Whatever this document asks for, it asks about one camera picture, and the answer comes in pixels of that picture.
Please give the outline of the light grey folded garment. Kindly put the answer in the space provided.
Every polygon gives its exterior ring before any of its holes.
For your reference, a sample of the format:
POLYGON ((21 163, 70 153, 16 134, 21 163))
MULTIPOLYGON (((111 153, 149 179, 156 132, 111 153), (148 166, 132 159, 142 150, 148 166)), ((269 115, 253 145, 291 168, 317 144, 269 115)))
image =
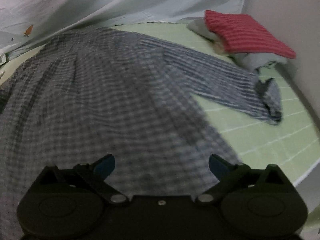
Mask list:
POLYGON ((207 29, 204 19, 197 18, 187 24, 193 33, 206 38, 213 43, 214 51, 220 55, 230 55, 237 65, 249 72, 259 72, 259 69, 274 67, 277 64, 287 64, 287 58, 273 53, 229 53, 225 51, 222 40, 214 32, 207 29))

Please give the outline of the red knitted folded garment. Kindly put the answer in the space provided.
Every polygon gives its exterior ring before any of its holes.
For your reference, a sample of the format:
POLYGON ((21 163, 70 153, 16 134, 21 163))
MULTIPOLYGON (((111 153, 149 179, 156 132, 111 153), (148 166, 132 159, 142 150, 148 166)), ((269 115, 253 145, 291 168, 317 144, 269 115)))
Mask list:
POLYGON ((294 59, 296 52, 248 14, 204 12, 207 29, 221 38, 229 53, 272 53, 294 59))

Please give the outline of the light blue carrot-print curtain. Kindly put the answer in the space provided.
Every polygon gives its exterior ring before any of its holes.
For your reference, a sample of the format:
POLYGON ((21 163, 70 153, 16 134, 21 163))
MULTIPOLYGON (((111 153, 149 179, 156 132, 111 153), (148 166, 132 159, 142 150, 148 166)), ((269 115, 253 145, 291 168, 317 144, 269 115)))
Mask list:
POLYGON ((245 0, 1 0, 1 63, 76 27, 186 23, 205 10, 240 13, 245 0))

